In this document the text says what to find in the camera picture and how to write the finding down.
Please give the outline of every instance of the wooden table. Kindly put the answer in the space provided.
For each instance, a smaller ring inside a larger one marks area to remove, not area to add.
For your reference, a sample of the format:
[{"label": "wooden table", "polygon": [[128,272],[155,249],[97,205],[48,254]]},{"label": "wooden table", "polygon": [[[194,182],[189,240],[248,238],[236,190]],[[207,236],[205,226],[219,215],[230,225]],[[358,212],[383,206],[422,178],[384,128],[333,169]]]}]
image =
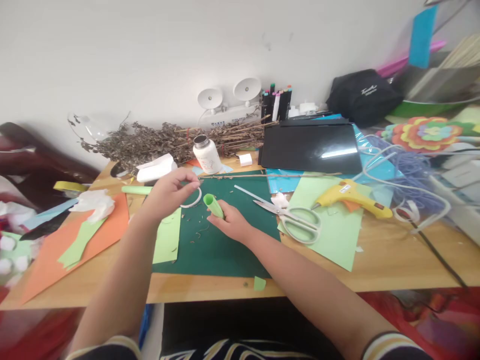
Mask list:
[{"label": "wooden table", "polygon": [[[253,162],[257,154],[252,152]],[[236,158],[223,163],[235,172],[259,170],[259,165],[240,167]],[[125,185],[110,177],[110,163],[98,176],[91,189],[108,189],[109,195],[121,192]],[[127,195],[130,215],[141,206],[142,195]],[[66,222],[75,219],[71,214]],[[412,226],[395,219],[376,220],[365,212],[358,245],[363,252],[355,255],[349,272],[318,253],[281,236],[285,245],[321,265],[355,292],[400,289],[452,288],[459,285],[443,268],[418,235],[411,235]],[[469,286],[480,286],[480,248],[463,233],[437,222],[424,231],[445,260]],[[85,307],[97,289],[102,276],[117,257],[118,243],[46,289],[25,305],[20,297],[31,268],[0,304],[0,310]],[[149,303],[171,303],[203,300],[246,299],[282,296],[282,290],[271,279],[264,291],[254,291],[254,280],[245,277],[177,275],[153,273],[148,291]]]}]

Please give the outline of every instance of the hot glue gun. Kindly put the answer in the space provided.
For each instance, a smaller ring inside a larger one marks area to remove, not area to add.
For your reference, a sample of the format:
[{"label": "hot glue gun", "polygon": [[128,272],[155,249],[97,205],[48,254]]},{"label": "hot glue gun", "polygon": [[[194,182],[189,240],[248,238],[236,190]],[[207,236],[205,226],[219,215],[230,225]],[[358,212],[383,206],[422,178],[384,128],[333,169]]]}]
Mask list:
[{"label": "hot glue gun", "polygon": [[357,191],[357,183],[352,179],[344,179],[338,185],[332,186],[315,200],[312,210],[322,206],[330,206],[341,201],[350,212],[364,208],[371,212],[377,219],[388,219],[393,216],[390,208],[379,204],[375,200],[362,195]]}]

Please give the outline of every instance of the white water bottle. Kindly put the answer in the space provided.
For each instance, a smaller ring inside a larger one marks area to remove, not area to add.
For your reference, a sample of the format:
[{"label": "white water bottle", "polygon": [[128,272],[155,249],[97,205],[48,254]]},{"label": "white water bottle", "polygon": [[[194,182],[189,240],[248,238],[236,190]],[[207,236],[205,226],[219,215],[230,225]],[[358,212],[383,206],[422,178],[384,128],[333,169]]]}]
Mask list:
[{"label": "white water bottle", "polygon": [[198,135],[193,139],[193,153],[207,174],[216,174],[222,169],[219,152],[207,135]]}]

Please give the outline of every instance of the black bag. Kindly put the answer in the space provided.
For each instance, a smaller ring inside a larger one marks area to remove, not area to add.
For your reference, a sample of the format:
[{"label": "black bag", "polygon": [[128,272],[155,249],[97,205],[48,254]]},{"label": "black bag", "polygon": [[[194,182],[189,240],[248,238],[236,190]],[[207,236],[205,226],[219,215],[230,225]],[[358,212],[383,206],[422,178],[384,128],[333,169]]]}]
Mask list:
[{"label": "black bag", "polygon": [[403,99],[387,80],[369,69],[333,79],[326,104],[330,111],[366,128],[383,120]]}]

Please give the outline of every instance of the dark green cutting mat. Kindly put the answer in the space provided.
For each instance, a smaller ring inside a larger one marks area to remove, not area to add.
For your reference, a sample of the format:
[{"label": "dark green cutting mat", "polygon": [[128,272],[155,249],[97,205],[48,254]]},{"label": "dark green cutting mat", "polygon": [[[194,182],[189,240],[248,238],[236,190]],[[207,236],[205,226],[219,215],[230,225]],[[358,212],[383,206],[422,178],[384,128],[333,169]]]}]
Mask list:
[{"label": "dark green cutting mat", "polygon": [[[260,174],[260,171],[242,172],[242,175]],[[213,194],[217,200],[225,200],[236,207],[245,219],[280,241],[277,219],[274,214],[253,202],[254,198],[234,187],[238,185],[251,193],[270,200],[266,177],[235,177],[233,179],[205,179],[201,185],[202,194]],[[185,201],[191,204],[198,192]],[[244,245],[224,235],[207,221],[210,212],[203,200],[196,207],[182,208],[178,258],[175,263],[162,262],[153,265],[154,273],[214,275],[230,277],[271,278],[257,257]]]}]

